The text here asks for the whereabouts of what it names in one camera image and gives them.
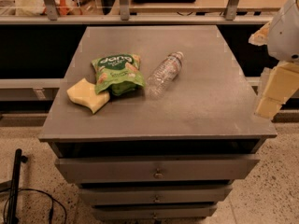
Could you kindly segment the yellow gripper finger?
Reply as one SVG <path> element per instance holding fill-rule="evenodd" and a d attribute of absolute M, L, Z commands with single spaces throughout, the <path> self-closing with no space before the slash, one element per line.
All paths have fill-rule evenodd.
<path fill-rule="evenodd" d="M 255 46 L 267 44 L 270 22 L 261 27 L 258 31 L 252 34 L 249 38 L 249 43 Z"/>
<path fill-rule="evenodd" d="M 280 61 L 261 74 L 255 114 L 272 119 L 281 107 L 299 90 L 299 65 Z"/>

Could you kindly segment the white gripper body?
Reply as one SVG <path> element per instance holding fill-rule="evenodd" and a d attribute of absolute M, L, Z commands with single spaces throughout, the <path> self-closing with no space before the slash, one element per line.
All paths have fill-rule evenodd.
<path fill-rule="evenodd" d="M 271 21 L 267 48 L 279 61 L 299 63 L 299 0 L 287 0 Z"/>

